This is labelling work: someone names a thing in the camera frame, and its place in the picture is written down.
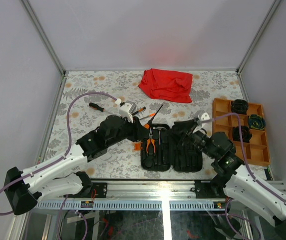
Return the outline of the thin black screwdriver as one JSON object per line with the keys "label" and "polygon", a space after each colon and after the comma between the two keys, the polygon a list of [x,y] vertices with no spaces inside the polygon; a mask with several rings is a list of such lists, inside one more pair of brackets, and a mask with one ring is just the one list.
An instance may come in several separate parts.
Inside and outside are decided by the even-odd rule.
{"label": "thin black screwdriver", "polygon": [[151,117],[151,119],[144,125],[144,128],[149,129],[151,127],[152,121],[154,120],[155,116],[158,114],[158,112],[160,111],[160,109],[163,107],[163,105],[161,105],[158,110],[156,111],[156,113]]}

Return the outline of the orange handled pliers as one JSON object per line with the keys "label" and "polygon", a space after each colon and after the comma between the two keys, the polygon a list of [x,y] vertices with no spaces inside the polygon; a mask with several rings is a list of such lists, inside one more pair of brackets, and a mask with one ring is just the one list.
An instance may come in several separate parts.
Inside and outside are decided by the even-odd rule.
{"label": "orange handled pliers", "polygon": [[156,153],[155,140],[153,138],[152,128],[149,128],[149,137],[147,139],[146,144],[146,153],[148,155],[155,155]]}

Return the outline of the chrome claw hammer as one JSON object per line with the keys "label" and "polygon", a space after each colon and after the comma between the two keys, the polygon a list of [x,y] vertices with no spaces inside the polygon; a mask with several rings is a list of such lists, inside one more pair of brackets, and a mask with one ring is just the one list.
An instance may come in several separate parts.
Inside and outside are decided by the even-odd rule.
{"label": "chrome claw hammer", "polygon": [[164,126],[154,126],[153,130],[155,130],[158,133],[158,135],[155,139],[157,140],[158,146],[160,146],[161,142],[162,142],[162,140],[161,140],[162,132],[166,132],[168,129],[165,128]]}

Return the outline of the black plastic tool case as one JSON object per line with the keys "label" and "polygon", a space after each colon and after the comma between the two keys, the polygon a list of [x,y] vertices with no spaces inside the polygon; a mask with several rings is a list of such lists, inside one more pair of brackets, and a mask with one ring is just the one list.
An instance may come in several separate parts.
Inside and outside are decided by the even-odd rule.
{"label": "black plastic tool case", "polygon": [[[158,146],[155,139],[158,133],[153,127],[165,127],[168,130],[162,132],[161,145]],[[147,138],[142,140],[143,149],[140,151],[141,166],[144,170],[165,172],[173,168],[176,172],[195,173],[199,172],[203,167],[202,153],[192,146],[180,147],[181,135],[172,131],[172,127],[167,124],[151,125],[153,138],[155,140],[155,155],[146,153]]]}

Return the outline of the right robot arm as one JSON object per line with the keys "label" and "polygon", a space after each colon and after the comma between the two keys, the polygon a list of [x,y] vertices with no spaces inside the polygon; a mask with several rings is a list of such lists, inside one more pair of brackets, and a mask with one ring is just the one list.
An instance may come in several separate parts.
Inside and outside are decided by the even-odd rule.
{"label": "right robot arm", "polygon": [[198,119],[176,121],[172,133],[180,143],[191,144],[213,159],[216,176],[211,180],[211,193],[241,202],[263,217],[279,237],[286,240],[286,194],[264,181],[236,155],[236,148],[224,132],[207,136],[201,132]]}

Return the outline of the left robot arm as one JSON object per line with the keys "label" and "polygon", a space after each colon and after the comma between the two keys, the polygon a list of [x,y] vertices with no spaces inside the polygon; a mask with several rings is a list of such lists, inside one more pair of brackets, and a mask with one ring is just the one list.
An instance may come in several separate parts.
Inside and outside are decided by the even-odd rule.
{"label": "left robot arm", "polygon": [[137,117],[133,122],[110,115],[92,130],[68,147],[66,153],[33,167],[7,171],[4,193],[14,215],[32,210],[40,201],[59,196],[87,197],[93,183],[86,172],[71,170],[106,154],[110,146],[125,139],[138,142],[148,135]]}

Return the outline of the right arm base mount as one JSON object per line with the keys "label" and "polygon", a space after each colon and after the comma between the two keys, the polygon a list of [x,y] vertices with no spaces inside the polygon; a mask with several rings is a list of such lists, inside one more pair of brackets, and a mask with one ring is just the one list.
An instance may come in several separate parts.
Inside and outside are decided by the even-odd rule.
{"label": "right arm base mount", "polygon": [[225,199],[223,191],[226,181],[222,179],[194,180],[194,188],[197,199]]}

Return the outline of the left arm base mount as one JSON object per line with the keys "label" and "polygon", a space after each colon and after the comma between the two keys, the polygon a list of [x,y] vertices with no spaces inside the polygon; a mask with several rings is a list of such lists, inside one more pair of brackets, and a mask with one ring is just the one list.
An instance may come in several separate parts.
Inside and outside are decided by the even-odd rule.
{"label": "left arm base mount", "polygon": [[107,187],[108,183],[106,182],[94,182],[92,187],[85,190],[84,192],[77,194],[69,194],[69,198],[89,198],[89,199],[105,199],[107,197]]}

